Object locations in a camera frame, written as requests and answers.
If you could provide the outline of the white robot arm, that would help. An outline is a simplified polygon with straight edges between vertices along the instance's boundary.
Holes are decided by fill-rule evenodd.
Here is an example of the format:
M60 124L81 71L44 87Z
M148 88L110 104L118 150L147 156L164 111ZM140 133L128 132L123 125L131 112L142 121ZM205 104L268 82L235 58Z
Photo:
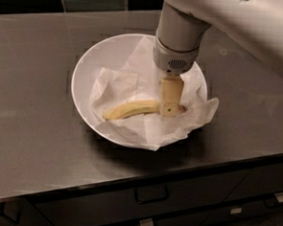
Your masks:
M164 0L153 60L168 76L188 72L215 26L283 78L283 0Z

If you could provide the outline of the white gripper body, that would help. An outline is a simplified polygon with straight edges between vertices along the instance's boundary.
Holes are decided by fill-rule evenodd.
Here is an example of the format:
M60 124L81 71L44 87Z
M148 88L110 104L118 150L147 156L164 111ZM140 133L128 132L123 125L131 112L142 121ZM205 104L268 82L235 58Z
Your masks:
M170 76L185 74L194 65L199 50L191 52L168 49L159 39L154 39L153 61L158 69Z

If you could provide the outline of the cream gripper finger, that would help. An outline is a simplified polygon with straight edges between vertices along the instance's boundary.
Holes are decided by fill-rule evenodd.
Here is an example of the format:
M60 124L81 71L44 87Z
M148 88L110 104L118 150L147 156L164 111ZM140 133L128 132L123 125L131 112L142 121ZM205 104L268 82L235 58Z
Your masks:
M174 117L183 92L184 81L180 76L166 76L159 83L160 114Z

